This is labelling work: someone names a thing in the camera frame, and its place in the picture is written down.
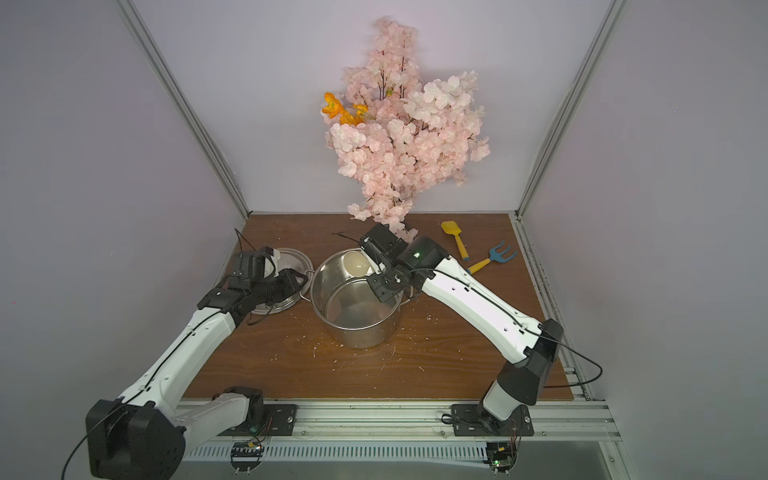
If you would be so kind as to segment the stainless steel pot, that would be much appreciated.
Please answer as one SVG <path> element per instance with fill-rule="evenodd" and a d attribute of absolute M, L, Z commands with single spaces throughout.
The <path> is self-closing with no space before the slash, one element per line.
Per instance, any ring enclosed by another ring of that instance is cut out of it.
<path fill-rule="evenodd" d="M 336 341 L 363 350 L 386 342 L 395 333 L 402 306 L 413 293 L 406 290 L 381 303 L 366 277 L 354 278 L 344 270 L 342 255 L 350 250 L 361 249 L 337 252 L 314 270 L 304 299 L 311 303 Z"/>

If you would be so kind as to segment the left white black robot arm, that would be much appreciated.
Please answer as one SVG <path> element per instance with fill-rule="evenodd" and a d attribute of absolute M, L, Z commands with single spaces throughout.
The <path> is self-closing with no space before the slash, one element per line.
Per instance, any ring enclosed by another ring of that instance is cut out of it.
<path fill-rule="evenodd" d="M 230 388 L 186 414 L 177 407 L 210 356 L 254 309 L 264 305 L 272 312 L 306 291 L 312 271 L 286 267 L 281 257 L 271 247 L 237 254 L 232 272 L 203 296 L 158 360 L 117 398 L 91 407 L 79 443 L 94 477 L 169 479 L 189 451 L 232 427 L 259 422 L 263 399 L 254 388 Z"/>

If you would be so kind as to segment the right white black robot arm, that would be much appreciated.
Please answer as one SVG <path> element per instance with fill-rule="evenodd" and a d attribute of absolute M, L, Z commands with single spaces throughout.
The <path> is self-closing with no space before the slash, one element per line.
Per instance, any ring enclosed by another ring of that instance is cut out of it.
<path fill-rule="evenodd" d="M 369 264 L 366 281 L 379 301 L 405 290 L 421 292 L 457 313 L 505 359 L 477 407 L 479 421 L 487 429 L 507 423 L 523 407 L 537 403 L 549 387 L 549 375 L 562 349 L 598 369 L 594 377 L 562 384 L 562 389 L 583 387 L 602 376 L 599 363 L 566 345 L 558 321 L 541 322 L 506 303 L 431 238 L 407 242 L 377 225 L 362 235 L 358 246 Z"/>

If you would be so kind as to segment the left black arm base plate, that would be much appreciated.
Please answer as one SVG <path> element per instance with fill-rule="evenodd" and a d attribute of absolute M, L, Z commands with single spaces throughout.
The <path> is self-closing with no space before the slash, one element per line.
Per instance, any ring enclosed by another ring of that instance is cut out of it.
<path fill-rule="evenodd" d="M 297 410 L 297 404 L 267 403 L 259 419 L 245 420 L 219 433 L 218 437 L 290 437 L 296 424 Z"/>

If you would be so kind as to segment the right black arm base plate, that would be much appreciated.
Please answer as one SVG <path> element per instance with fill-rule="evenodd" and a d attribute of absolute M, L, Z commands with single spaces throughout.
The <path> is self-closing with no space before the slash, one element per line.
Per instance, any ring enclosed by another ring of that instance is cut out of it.
<path fill-rule="evenodd" d="M 440 417 L 457 437 L 526 437 L 533 436 L 531 415 L 526 405 L 518 405 L 507 420 L 499 420 L 478 403 L 453 404 Z"/>

